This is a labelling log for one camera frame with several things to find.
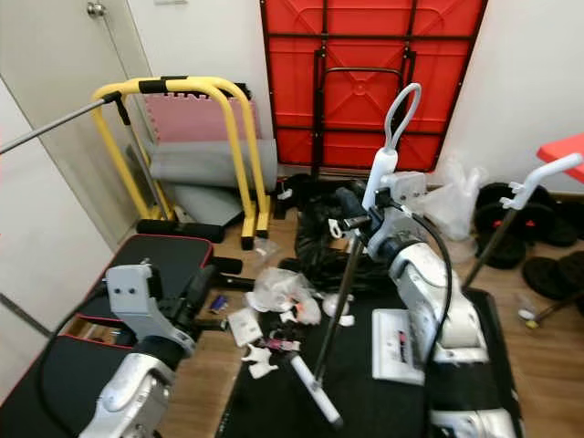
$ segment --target white handle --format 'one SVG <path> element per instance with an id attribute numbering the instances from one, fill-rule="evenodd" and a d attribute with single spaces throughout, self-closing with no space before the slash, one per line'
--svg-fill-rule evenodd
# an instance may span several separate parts
<path id="1" fill-rule="evenodd" d="M 413 91 L 413 101 L 412 105 L 408 109 L 405 117 L 398 126 L 398 129 L 395 130 L 395 134 L 391 135 L 391 120 L 393 119 L 393 114 L 395 111 L 400 107 L 403 100 L 407 98 L 408 94 Z M 410 123 L 410 120 L 413 117 L 413 113 L 416 112 L 418 108 L 418 104 L 420 103 L 420 96 L 422 95 L 422 86 L 417 82 L 413 82 L 412 84 L 408 85 L 405 89 L 398 94 L 398 97 L 395 98 L 393 103 L 390 106 L 390 110 L 387 111 L 387 115 L 385 116 L 385 144 L 383 145 L 383 149 L 387 151 L 388 149 L 395 149 L 398 144 L 398 140 L 402 136 L 403 132 L 405 131 L 406 126 Z"/>
<path id="2" fill-rule="evenodd" d="M 526 206 L 527 201 L 536 190 L 539 182 L 549 175 L 565 172 L 573 167 L 580 166 L 584 162 L 581 153 L 571 153 L 563 158 L 549 162 L 532 171 L 523 182 L 511 182 L 509 187 L 513 189 L 516 196 L 513 199 L 501 198 L 503 208 L 513 208 L 514 210 L 521 210 Z"/>

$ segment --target wooden floor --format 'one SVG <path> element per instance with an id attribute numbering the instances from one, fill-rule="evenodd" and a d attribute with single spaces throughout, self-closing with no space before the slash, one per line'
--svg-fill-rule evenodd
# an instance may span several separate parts
<path id="1" fill-rule="evenodd" d="M 281 247 L 272 264 L 294 256 L 297 214 L 289 211 L 285 221 L 273 220 L 270 239 Z M 560 250 L 537 245 L 531 256 L 553 258 L 584 249 L 584 243 Z M 230 230 L 223 244 L 215 247 L 217 256 L 242 258 L 243 276 L 255 276 L 256 253 L 239 249 L 238 230 Z M 460 277 L 470 266 L 457 266 Z M 485 267 L 473 284 L 491 292 L 496 299 L 516 379 L 527 436 L 584 436 L 584 318 L 575 308 L 567 308 L 545 325 L 530 331 L 516 316 L 518 297 L 531 299 L 537 308 L 550 303 L 532 292 L 519 272 Z M 208 302 L 217 291 L 213 291 Z M 229 311 L 242 306 L 240 293 L 229 293 Z M 200 318 L 210 318 L 203 308 Z M 160 429 L 168 438 L 210 438 L 220 421 L 224 406 L 245 352 L 235 346 L 229 333 L 206 332 L 194 357 L 181 365 L 173 391 L 171 409 Z"/>

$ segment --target white wall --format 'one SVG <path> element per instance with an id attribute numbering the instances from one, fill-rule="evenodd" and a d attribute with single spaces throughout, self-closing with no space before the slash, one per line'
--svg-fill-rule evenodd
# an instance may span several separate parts
<path id="1" fill-rule="evenodd" d="M 258 108 L 262 137 L 273 137 L 259 2 L 128 3 L 154 76 L 219 76 L 246 83 Z"/>
<path id="2" fill-rule="evenodd" d="M 0 79 L 0 143 L 29 130 Z M 110 257 L 39 140 L 0 157 L 0 292 L 53 329 Z M 0 401 L 44 342 L 0 308 Z"/>
<path id="3" fill-rule="evenodd" d="M 523 181 L 541 144 L 584 131 L 583 16 L 581 0 L 489 1 L 441 160 Z M 584 193 L 564 174 L 544 185 Z"/>

